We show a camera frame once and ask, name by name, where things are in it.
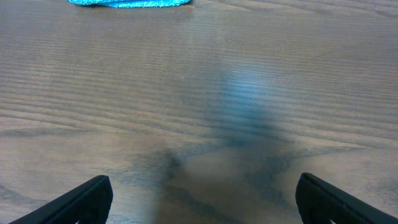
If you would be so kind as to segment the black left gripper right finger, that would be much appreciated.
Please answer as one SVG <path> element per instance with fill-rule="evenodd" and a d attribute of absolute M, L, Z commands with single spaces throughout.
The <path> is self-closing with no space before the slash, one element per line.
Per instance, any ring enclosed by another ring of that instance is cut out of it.
<path fill-rule="evenodd" d="M 300 176 L 295 201 L 303 224 L 397 224 L 397 218 L 309 172 Z"/>

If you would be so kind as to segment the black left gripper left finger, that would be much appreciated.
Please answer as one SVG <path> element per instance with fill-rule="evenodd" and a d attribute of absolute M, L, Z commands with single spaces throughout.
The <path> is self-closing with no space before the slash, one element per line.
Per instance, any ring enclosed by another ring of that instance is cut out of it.
<path fill-rule="evenodd" d="M 105 224 L 112 201 L 109 177 L 98 175 L 10 224 Z"/>

